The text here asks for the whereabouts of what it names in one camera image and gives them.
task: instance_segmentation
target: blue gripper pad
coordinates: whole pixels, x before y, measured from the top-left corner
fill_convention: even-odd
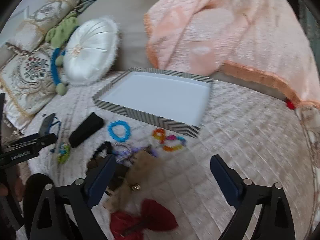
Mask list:
[[[88,174],[85,179],[84,191],[88,197],[87,205],[90,209],[99,204],[115,170],[116,158],[108,154],[105,160]]]
[[[230,169],[218,154],[212,156],[210,170],[228,204],[238,208],[243,192],[242,179],[239,174],[234,169]]]

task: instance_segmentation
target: hand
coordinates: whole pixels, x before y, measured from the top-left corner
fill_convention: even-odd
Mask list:
[[[17,197],[17,200],[20,202],[23,198],[23,194],[24,194],[24,185],[22,183],[22,180],[20,178],[20,169],[19,166],[16,165],[17,168],[17,175],[18,178],[16,180],[16,183],[14,185],[14,193]],[[9,193],[7,187],[5,185],[3,185],[2,183],[0,183],[0,196],[4,197],[7,196]]]

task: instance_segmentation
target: round white pillow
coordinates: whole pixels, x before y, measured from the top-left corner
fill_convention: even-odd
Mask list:
[[[70,83],[85,85],[102,78],[112,66],[118,46],[118,28],[109,18],[89,20],[71,35],[63,57]]]

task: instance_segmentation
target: black and white striped edge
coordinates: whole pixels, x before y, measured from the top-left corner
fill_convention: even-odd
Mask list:
[[[98,99],[104,93],[106,93],[109,89],[111,89],[116,82],[119,82],[119,80],[121,80],[131,72],[148,72],[148,73],[157,73],[157,74],[164,74],[164,75],[170,75],[170,76],[178,76],[178,77],[198,80],[201,82],[207,82],[213,85],[213,80],[211,78],[201,76],[201,75],[185,73],[185,72],[172,71],[172,70],[163,70],[163,69],[156,69],[156,68],[131,68],[128,71],[122,73],[120,76],[116,77],[113,81],[111,81],[109,84],[103,87],[103,89],[98,91],[92,97],[95,106],[100,107],[102,109],[111,111],[116,114],[121,114],[130,118],[139,120],[141,122],[149,123],[151,125],[164,128],[166,130],[171,130],[183,135],[187,135],[194,138],[198,137],[200,132],[199,127],[188,125],[182,122],[177,122],[170,119],[166,119],[153,114],[148,114],[148,113],[134,110],[128,107],[119,106],[119,105],[105,102],[103,100]]]

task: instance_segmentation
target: pink blanket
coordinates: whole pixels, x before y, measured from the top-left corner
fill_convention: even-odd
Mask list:
[[[314,57],[286,0],[160,0],[145,25],[156,68],[219,70],[276,88],[295,106],[320,108]]]

